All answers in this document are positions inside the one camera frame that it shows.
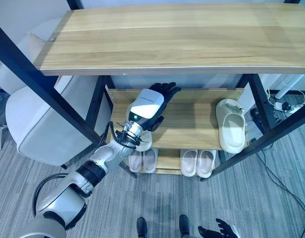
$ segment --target wooden shelf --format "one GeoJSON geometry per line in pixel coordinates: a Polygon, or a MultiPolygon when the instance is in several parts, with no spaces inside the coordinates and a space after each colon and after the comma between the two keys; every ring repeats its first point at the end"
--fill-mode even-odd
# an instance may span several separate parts
{"type": "Polygon", "coordinates": [[[160,149],[158,153],[157,169],[154,174],[182,175],[180,150],[160,149]]]}
{"type": "MultiPolygon", "coordinates": [[[[126,110],[140,91],[109,90],[114,102],[111,120],[115,129],[120,128],[117,122],[125,121],[126,110]]],[[[161,126],[152,133],[152,147],[220,150],[216,104],[224,98],[236,99],[242,92],[243,89],[187,89],[178,92],[165,109],[161,126]]]]}
{"type": "Polygon", "coordinates": [[[305,73],[302,4],[69,11],[35,60],[45,75],[305,73]]]}

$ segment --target white shoe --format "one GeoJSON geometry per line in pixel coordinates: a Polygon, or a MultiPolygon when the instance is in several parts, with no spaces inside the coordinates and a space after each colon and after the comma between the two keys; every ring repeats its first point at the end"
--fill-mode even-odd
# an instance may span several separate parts
{"type": "Polygon", "coordinates": [[[149,174],[153,173],[157,168],[158,151],[159,149],[151,148],[143,152],[143,170],[145,170],[149,174]]]}
{"type": "Polygon", "coordinates": [[[201,178],[211,176],[214,169],[216,150],[198,150],[196,173],[201,178]]]}
{"type": "Polygon", "coordinates": [[[191,177],[196,172],[197,150],[180,150],[181,173],[191,177]]]}
{"type": "Polygon", "coordinates": [[[223,150],[236,154],[245,147],[245,119],[241,105],[223,99],[216,105],[219,140],[223,150]]]}
{"type": "Polygon", "coordinates": [[[134,150],[128,157],[128,165],[130,171],[137,173],[141,170],[142,155],[141,152],[134,150]]]}

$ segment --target person's foot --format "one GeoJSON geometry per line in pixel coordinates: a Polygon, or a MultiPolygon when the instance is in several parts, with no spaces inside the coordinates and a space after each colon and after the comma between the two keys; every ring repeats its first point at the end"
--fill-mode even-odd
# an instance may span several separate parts
{"type": "Polygon", "coordinates": [[[147,235],[147,223],[143,217],[139,217],[137,220],[137,232],[138,237],[145,238],[147,235]]]}
{"type": "Polygon", "coordinates": [[[189,223],[188,223],[188,218],[186,215],[181,215],[179,218],[179,227],[180,227],[180,232],[181,236],[189,235],[189,223]]]}

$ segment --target robot finger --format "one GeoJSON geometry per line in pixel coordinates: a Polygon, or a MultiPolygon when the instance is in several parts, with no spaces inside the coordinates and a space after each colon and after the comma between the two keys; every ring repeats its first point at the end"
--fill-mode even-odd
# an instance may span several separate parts
{"type": "Polygon", "coordinates": [[[164,101],[165,101],[166,103],[168,103],[168,102],[173,98],[173,96],[174,96],[177,92],[179,92],[179,91],[181,91],[181,88],[180,88],[180,87],[174,87],[174,88],[172,88],[172,89],[166,94],[166,96],[164,96],[164,101]]]}
{"type": "Polygon", "coordinates": [[[149,89],[159,92],[161,89],[161,83],[154,83],[150,86],[149,89]]]}
{"type": "Polygon", "coordinates": [[[171,88],[175,87],[176,83],[175,82],[171,82],[171,83],[168,83],[165,87],[164,87],[164,90],[165,91],[170,91],[171,88]]]}

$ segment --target chair leg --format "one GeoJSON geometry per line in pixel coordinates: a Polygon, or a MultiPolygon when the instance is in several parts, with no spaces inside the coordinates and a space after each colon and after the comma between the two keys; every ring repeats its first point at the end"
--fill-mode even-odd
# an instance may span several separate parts
{"type": "Polygon", "coordinates": [[[8,129],[8,126],[6,124],[0,126],[0,150],[2,150],[2,131],[4,129],[8,129]]]}

